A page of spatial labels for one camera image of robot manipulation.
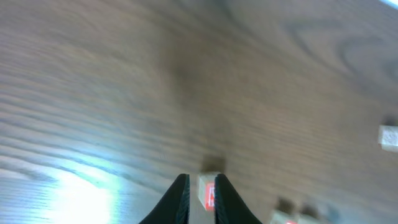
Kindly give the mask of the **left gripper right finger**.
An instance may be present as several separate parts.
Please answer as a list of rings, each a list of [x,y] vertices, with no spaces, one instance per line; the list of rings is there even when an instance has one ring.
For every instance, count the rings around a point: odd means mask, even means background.
[[[215,178],[215,224],[261,224],[224,174]]]

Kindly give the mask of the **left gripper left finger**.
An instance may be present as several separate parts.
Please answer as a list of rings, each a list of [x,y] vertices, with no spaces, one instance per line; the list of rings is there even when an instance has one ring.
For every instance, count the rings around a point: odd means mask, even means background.
[[[140,224],[188,224],[190,176],[180,174]]]

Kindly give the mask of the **red letter A block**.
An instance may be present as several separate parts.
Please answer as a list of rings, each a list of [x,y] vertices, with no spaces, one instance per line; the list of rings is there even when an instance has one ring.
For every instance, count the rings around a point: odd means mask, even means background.
[[[280,210],[273,210],[269,224],[297,224],[294,216]]]

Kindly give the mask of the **red letter I block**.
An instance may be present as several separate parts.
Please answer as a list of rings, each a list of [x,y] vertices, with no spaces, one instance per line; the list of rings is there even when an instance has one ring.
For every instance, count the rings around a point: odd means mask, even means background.
[[[310,215],[300,214],[297,218],[297,224],[322,224],[322,222]]]

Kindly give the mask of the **red picture block far left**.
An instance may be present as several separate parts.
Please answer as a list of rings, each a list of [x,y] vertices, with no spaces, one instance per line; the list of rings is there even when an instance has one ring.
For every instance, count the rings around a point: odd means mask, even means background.
[[[198,199],[206,211],[215,207],[215,179],[219,172],[204,172],[198,175]]]

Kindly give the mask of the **plain wooden block far right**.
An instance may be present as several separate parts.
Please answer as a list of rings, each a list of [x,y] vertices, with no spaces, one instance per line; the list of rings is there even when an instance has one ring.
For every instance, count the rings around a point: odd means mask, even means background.
[[[397,152],[398,150],[397,139],[398,139],[397,126],[382,125],[379,127],[378,143],[381,145],[381,148],[383,150],[389,152]]]

